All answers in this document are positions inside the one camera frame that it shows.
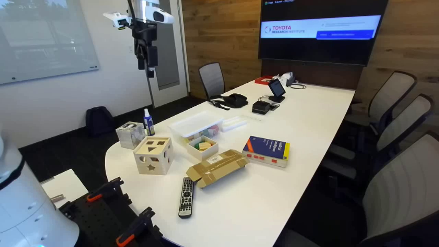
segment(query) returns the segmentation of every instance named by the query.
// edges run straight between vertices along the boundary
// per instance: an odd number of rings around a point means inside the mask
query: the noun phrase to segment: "gray office chair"
[[[426,133],[372,178],[361,202],[340,203],[319,194],[304,195],[290,220],[300,233],[313,235],[316,239],[312,242],[297,232],[284,229],[275,246],[317,247],[315,242],[328,246],[384,246],[405,236],[439,216],[438,160],[439,136]],[[318,210],[309,214],[310,205]],[[336,222],[325,222],[324,226],[309,224],[321,218]],[[332,228],[332,234],[314,234],[327,227]],[[346,235],[345,229],[350,229],[349,233],[355,236]]]
[[[434,102],[430,97],[424,94],[417,96],[382,132],[376,143],[376,150],[372,152],[373,163],[388,158],[389,152],[395,151],[398,144],[427,119],[433,112],[433,107]],[[373,173],[374,170],[379,168],[370,167],[364,162],[364,164],[358,165],[358,162],[353,162],[357,159],[358,153],[343,147],[331,145],[328,151],[331,155],[341,159],[326,156],[320,166],[349,179],[363,181],[368,179],[369,173]],[[360,155],[359,159],[364,160],[365,158]],[[363,173],[363,177],[357,178],[358,171]]]
[[[198,70],[207,99],[226,91],[223,72],[218,62],[208,63]]]
[[[392,116],[395,106],[414,88],[417,79],[402,71],[394,71],[372,98],[368,116],[348,114],[344,121],[363,127],[371,127],[376,134],[380,134]]]

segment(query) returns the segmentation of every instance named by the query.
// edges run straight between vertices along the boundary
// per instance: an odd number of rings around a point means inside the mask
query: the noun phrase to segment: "chair backrest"
[[[206,91],[207,99],[214,95],[223,94],[226,90],[223,72],[217,62],[202,66],[199,70],[201,82]]]
[[[417,80],[414,75],[395,71],[378,90],[369,104],[369,117],[376,131],[381,133],[386,118],[392,114],[395,106],[414,88]]]
[[[382,132],[377,142],[377,151],[386,152],[405,139],[415,128],[421,125],[432,113],[433,100],[418,95]]]
[[[361,246],[378,246],[439,216],[438,160],[439,137],[427,133],[372,178],[363,198]]]

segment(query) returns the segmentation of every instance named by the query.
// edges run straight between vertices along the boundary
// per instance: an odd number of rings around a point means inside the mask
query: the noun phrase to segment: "black bag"
[[[105,106],[88,109],[85,123],[88,134],[92,137],[115,131],[113,116]]]
[[[229,96],[221,96],[221,95],[215,95],[210,97],[209,99],[211,102],[217,102],[219,104],[231,107],[231,108],[241,108],[248,104],[247,97],[243,96],[242,94],[231,94]]]

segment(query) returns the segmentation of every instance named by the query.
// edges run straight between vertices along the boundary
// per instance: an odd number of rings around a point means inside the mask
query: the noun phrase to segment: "door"
[[[160,0],[159,7],[173,15],[175,21],[174,24],[157,24],[157,40],[153,45],[158,48],[158,66],[154,77],[149,78],[154,107],[187,96],[180,0]]]

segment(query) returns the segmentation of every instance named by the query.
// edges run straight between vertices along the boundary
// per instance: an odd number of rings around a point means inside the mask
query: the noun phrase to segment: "clear plastic bin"
[[[197,113],[181,121],[169,125],[177,141],[186,144],[202,135],[212,138],[221,129],[224,118],[208,111]]]

